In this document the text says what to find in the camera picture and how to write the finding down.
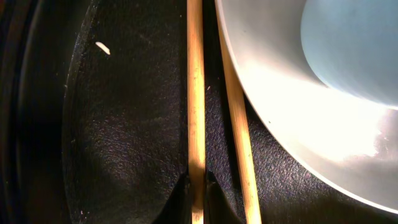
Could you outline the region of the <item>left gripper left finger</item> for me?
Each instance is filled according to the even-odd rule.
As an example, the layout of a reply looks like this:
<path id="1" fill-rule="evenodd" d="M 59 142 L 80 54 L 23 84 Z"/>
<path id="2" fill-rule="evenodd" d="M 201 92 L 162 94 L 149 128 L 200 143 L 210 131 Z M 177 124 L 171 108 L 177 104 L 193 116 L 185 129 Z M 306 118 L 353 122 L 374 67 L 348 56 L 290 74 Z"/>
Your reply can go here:
<path id="1" fill-rule="evenodd" d="M 152 223 L 192 223 L 192 185 L 187 172 L 180 176 L 162 211 Z"/>

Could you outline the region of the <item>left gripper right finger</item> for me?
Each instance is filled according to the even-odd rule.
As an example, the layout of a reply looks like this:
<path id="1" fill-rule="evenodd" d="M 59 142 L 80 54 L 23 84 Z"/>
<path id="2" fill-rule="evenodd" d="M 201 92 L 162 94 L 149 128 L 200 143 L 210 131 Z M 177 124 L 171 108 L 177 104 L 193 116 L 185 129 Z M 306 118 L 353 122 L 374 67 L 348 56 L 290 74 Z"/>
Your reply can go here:
<path id="1" fill-rule="evenodd" d="M 206 171 L 204 224 L 242 224 L 233 212 L 214 173 Z"/>

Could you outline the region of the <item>wooden chopstick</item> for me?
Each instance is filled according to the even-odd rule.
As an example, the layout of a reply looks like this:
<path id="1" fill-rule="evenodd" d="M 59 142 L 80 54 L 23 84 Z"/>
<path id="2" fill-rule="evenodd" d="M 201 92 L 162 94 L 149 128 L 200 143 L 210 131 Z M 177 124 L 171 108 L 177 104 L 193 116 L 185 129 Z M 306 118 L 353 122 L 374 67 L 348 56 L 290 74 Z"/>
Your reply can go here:
<path id="1" fill-rule="evenodd" d="M 251 140 L 244 103 L 244 95 L 229 54 L 226 34 L 221 25 L 221 11 L 216 11 L 220 47 L 223 60 L 224 79 L 228 96 L 229 113 L 233 128 L 234 145 L 238 162 L 243 204 L 247 224 L 261 224 L 261 211 L 257 193 Z"/>
<path id="2" fill-rule="evenodd" d="M 188 172 L 192 223 L 203 224 L 205 199 L 205 70 L 202 0 L 187 1 Z"/>

